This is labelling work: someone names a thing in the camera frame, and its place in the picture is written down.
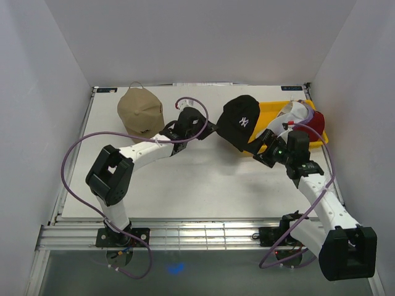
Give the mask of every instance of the white wall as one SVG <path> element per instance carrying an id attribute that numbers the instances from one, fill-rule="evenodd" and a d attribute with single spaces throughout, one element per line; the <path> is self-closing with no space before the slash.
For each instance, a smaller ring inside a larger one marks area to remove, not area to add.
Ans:
<path id="1" fill-rule="evenodd" d="M 46 0 L 90 85 L 312 81 L 356 0 Z"/>
<path id="2" fill-rule="evenodd" d="M 44 0 L 0 2 L 0 294 L 23 295 L 90 88 Z"/>
<path id="3" fill-rule="evenodd" d="M 378 235 L 377 265 L 395 290 L 395 3 L 358 0 L 312 84 L 326 116 L 347 209 Z"/>

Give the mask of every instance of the plastic container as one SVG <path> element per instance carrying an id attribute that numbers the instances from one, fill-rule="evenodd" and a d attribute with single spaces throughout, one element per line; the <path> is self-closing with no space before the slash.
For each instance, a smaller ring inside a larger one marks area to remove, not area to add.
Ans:
<path id="1" fill-rule="evenodd" d="M 311 100 L 305 100 L 305 102 L 307 104 L 309 104 L 314 110 L 315 110 L 315 106 L 313 104 L 313 102 Z M 268 124 L 274 119 L 276 118 L 277 114 L 280 112 L 280 110 L 286 105 L 288 104 L 289 101 L 282 101 L 282 102 L 261 102 L 259 103 L 259 107 L 260 107 L 260 112 L 261 114 L 264 113 L 264 117 L 263 120 L 259 120 L 260 122 L 257 125 L 257 128 L 255 129 L 256 131 L 262 131 L 264 129 L 266 129 L 266 127 L 268 126 Z M 322 133 L 322 138 L 325 140 L 325 143 L 329 142 L 328 136 L 326 135 L 325 130 Z M 310 149 L 312 148 L 318 148 L 320 146 L 322 146 L 322 141 L 318 140 L 315 142 L 310 142 Z M 259 152 L 263 152 L 266 149 L 266 145 L 263 145 L 262 148 L 260 148 Z"/>

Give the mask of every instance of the gray floor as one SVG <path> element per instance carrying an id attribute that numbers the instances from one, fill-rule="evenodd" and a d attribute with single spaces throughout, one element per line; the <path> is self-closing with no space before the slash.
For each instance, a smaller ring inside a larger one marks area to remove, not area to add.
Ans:
<path id="1" fill-rule="evenodd" d="M 51 252 L 40 295 L 372 295 L 367 279 L 328 282 L 317 261 L 302 269 L 261 270 L 263 254 L 154 252 L 152 272 L 136 281 L 91 261 L 105 263 L 105 252 Z M 146 252 L 135 252 L 127 270 L 137 274 L 147 262 Z"/>

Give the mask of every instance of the black label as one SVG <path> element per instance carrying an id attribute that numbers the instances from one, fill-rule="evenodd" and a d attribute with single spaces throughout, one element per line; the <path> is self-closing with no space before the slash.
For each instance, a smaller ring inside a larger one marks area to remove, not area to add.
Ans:
<path id="1" fill-rule="evenodd" d="M 97 93 L 116 93 L 118 88 L 98 88 Z"/>
<path id="2" fill-rule="evenodd" d="M 302 91 L 302 86 L 282 86 L 282 91 Z"/>

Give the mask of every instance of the new york yankees logo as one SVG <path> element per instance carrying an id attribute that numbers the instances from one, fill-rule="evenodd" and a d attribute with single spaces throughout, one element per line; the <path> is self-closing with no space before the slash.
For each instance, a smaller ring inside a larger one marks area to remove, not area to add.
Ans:
<path id="1" fill-rule="evenodd" d="M 248 119 L 246 117 L 243 117 L 239 123 L 241 124 L 241 126 L 246 127 L 248 124 Z"/>

